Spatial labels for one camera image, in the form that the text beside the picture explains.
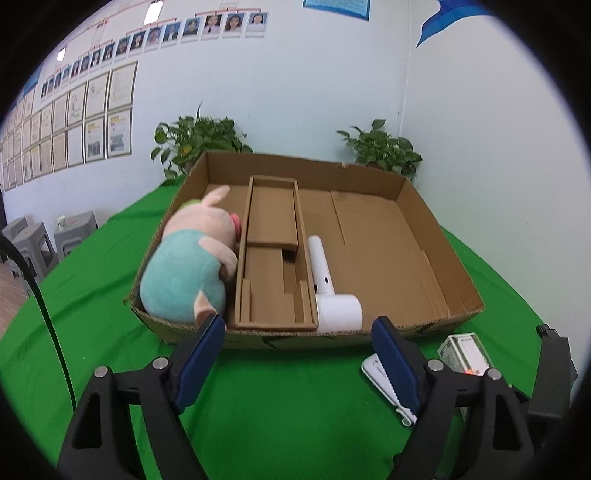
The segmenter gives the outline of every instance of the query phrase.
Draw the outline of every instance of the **wooden floor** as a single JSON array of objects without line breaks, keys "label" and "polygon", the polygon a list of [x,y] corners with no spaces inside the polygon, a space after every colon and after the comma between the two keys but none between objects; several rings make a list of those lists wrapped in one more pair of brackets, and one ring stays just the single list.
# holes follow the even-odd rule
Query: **wooden floor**
[{"label": "wooden floor", "polygon": [[8,263],[0,263],[0,338],[26,299],[21,281],[13,279]]}]

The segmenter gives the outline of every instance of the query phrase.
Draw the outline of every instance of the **gray plastic stool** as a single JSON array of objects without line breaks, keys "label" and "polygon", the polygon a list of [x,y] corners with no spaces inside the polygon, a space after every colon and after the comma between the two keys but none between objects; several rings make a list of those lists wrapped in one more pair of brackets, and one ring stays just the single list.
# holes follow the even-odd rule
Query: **gray plastic stool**
[{"label": "gray plastic stool", "polygon": [[37,283],[48,276],[58,264],[57,254],[42,223],[35,223],[21,230],[12,243],[25,258]]},{"label": "gray plastic stool", "polygon": [[92,232],[97,230],[94,212],[66,217],[66,228],[56,228],[53,238],[56,241],[57,255],[64,260],[72,250],[80,245]]},{"label": "gray plastic stool", "polygon": [[[19,217],[4,227],[2,229],[2,234],[12,242],[22,230],[27,228],[27,226],[27,219],[25,217]],[[14,278],[22,278],[21,271],[13,260],[8,259],[8,266]]]}]

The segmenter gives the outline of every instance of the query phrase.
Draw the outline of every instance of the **small box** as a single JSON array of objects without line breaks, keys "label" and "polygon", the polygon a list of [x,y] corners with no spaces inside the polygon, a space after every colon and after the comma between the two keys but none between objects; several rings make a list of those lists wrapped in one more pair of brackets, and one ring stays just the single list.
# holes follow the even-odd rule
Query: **small box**
[{"label": "small box", "polygon": [[457,333],[447,337],[438,348],[439,358],[454,372],[484,375],[492,368],[491,358],[475,333]]}]

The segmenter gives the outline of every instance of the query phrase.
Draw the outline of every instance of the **stuffed toy pig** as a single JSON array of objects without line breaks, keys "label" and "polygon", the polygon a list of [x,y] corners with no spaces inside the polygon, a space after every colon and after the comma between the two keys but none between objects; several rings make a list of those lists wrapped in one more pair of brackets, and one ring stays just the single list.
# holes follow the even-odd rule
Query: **stuffed toy pig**
[{"label": "stuffed toy pig", "polygon": [[224,282],[236,274],[241,231],[238,215],[215,206],[229,191],[218,187],[201,202],[182,205],[167,222],[139,285],[150,315],[197,325],[211,313],[223,315]]}]

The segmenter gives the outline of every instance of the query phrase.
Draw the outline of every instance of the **cardboard insert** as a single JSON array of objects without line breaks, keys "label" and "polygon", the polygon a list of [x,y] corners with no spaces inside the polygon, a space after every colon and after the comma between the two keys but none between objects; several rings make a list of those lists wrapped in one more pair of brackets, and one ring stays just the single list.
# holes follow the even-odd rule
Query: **cardboard insert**
[{"label": "cardboard insert", "polygon": [[297,182],[251,177],[242,219],[234,327],[316,330],[306,238]]}]

